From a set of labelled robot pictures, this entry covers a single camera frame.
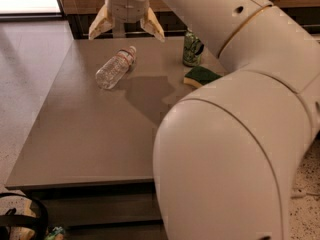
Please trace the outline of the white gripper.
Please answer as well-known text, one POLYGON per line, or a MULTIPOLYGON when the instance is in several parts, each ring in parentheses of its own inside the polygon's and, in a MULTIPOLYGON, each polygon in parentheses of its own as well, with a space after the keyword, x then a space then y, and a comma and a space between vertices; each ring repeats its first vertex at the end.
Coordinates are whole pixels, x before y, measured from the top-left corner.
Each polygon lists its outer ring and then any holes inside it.
POLYGON ((165 41, 164 30, 151 8, 149 0, 105 0, 89 27, 89 39, 93 40, 114 27, 114 19, 123 23, 136 23, 160 42, 165 41))

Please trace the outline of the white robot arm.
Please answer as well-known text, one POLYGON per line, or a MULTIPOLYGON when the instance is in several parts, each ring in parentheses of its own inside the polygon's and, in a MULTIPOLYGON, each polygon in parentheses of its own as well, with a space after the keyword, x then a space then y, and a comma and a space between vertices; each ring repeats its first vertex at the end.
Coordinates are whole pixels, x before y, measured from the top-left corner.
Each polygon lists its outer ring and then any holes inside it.
POLYGON ((319 131, 319 45, 270 0, 163 0, 226 75, 163 119, 153 173, 168 240, 289 240, 319 131))

